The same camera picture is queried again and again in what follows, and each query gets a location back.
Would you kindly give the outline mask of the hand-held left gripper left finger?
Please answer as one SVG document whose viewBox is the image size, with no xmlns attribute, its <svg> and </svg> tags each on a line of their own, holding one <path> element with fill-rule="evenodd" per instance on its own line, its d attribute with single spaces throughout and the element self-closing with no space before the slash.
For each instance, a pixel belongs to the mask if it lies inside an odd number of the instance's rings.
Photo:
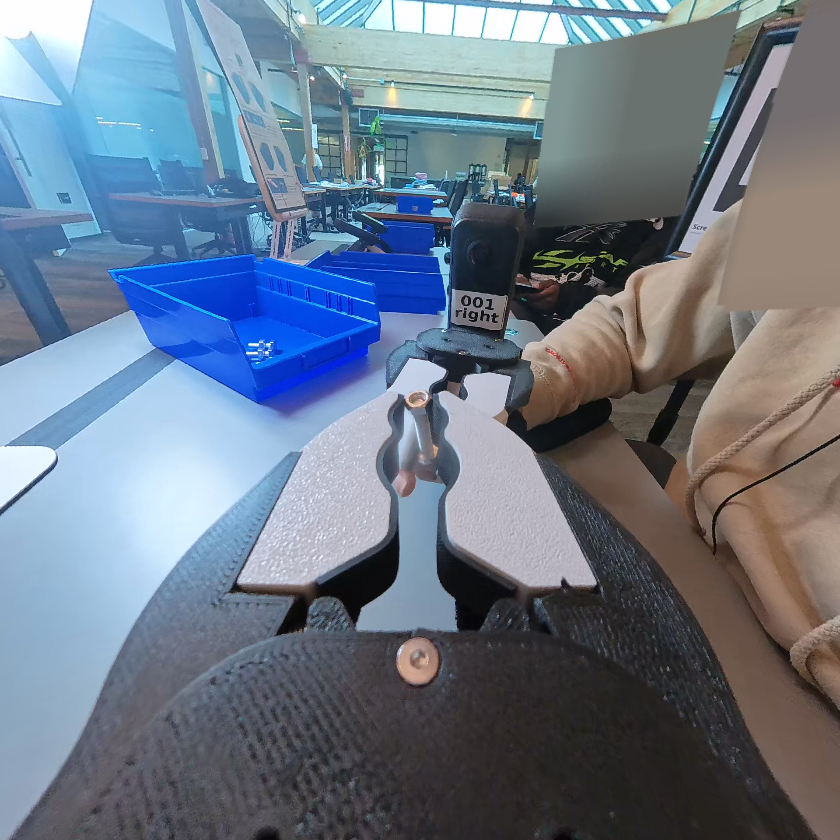
<svg viewBox="0 0 840 840">
<path fill-rule="evenodd" d="M 403 398 L 386 392 L 326 427 L 299 454 L 237 586 L 247 593 L 338 597 L 360 610 L 398 570 L 392 482 Z"/>
</svg>

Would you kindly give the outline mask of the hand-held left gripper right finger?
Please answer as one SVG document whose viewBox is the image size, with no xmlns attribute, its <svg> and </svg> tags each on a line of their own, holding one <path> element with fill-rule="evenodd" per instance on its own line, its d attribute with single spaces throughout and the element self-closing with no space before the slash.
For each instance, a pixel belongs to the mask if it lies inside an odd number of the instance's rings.
<svg viewBox="0 0 840 840">
<path fill-rule="evenodd" d="M 489 610 L 561 591 L 594 592 L 595 573 L 537 456 L 496 419 L 435 396 L 437 574 L 458 603 Z"/>
</svg>

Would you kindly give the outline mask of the person's right forearm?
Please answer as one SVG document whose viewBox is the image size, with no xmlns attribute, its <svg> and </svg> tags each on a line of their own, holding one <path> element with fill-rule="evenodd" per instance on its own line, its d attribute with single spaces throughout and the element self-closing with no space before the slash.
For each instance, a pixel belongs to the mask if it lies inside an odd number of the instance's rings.
<svg viewBox="0 0 840 840">
<path fill-rule="evenodd" d="M 719 216 L 690 257 L 635 271 L 522 354 L 533 387 L 527 429 L 603 398 L 646 393 L 696 369 L 719 371 L 734 354 L 730 312 L 719 305 L 742 201 Z"/>
</svg>

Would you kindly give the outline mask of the black wrist rest pad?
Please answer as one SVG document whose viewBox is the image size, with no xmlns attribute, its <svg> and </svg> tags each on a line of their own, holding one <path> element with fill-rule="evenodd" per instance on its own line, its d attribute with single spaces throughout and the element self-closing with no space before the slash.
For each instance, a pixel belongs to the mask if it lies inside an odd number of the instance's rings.
<svg viewBox="0 0 840 840">
<path fill-rule="evenodd" d="M 572 413 L 530 429 L 520 412 L 512 412 L 507 420 L 507 428 L 519 436 L 535 454 L 545 455 L 606 424 L 612 412 L 612 402 L 603 398 L 580 405 Z"/>
</svg>

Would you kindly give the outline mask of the wooden poster stand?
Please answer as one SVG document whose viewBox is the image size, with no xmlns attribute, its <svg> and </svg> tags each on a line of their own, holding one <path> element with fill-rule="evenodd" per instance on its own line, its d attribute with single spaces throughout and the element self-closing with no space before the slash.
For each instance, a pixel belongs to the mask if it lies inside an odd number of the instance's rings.
<svg viewBox="0 0 840 840">
<path fill-rule="evenodd" d="M 288 259 L 296 222 L 308 211 L 295 162 L 241 28 L 214 3 L 198 1 L 196 5 L 207 39 L 234 93 L 240 110 L 239 132 L 273 220 L 270 256 Z"/>
</svg>

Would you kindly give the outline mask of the person's torso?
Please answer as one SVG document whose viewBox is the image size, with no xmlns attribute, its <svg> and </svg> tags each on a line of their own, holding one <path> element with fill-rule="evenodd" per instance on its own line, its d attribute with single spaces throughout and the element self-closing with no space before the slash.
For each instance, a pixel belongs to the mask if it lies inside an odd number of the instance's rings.
<svg viewBox="0 0 840 840">
<path fill-rule="evenodd" d="M 838 308 L 767 311 L 717 378 L 688 513 L 794 669 L 836 707 Z"/>
</svg>

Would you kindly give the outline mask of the thin steel screw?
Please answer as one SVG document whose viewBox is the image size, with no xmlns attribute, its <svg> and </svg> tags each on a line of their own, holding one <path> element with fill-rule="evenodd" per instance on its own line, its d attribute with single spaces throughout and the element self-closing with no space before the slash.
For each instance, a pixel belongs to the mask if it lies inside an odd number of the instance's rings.
<svg viewBox="0 0 840 840">
<path fill-rule="evenodd" d="M 415 480 L 439 482 L 438 445 L 434 441 L 432 404 L 427 413 L 413 415 L 404 404 L 403 435 L 399 447 L 399 477 L 413 484 Z"/>
</svg>

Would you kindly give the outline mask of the white document stand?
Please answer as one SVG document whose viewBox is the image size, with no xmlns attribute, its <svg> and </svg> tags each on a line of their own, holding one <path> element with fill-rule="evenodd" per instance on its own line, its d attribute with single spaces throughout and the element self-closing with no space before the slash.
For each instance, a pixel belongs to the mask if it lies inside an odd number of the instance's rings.
<svg viewBox="0 0 840 840">
<path fill-rule="evenodd" d="M 1 512 L 23 496 L 58 461 L 57 452 L 39 445 L 5 445 L 1 447 Z"/>
</svg>

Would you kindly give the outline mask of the black framed sign board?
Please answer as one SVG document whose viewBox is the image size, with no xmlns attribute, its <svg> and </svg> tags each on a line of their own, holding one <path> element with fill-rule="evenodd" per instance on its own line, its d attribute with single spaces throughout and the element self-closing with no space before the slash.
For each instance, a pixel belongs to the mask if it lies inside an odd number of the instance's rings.
<svg viewBox="0 0 840 840">
<path fill-rule="evenodd" d="M 802 20 L 792 17 L 761 27 L 665 248 L 667 259 L 691 255 L 711 224 L 743 199 Z"/>
</svg>

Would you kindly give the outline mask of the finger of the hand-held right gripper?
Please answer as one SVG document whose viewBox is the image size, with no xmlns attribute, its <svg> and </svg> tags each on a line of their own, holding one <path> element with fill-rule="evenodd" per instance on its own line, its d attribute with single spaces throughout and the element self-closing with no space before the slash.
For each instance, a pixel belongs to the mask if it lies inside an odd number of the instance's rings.
<svg viewBox="0 0 840 840">
<path fill-rule="evenodd" d="M 468 374 L 463 379 L 463 401 L 501 424 L 508 422 L 511 378 L 501 373 Z"/>
<path fill-rule="evenodd" d="M 432 387 L 445 381 L 445 369 L 418 359 L 409 359 L 389 386 L 390 392 L 402 396 L 405 419 L 399 444 L 399 471 L 394 488 L 400 497 L 412 492 L 417 480 L 437 480 L 438 446 L 433 435 Z"/>
</svg>

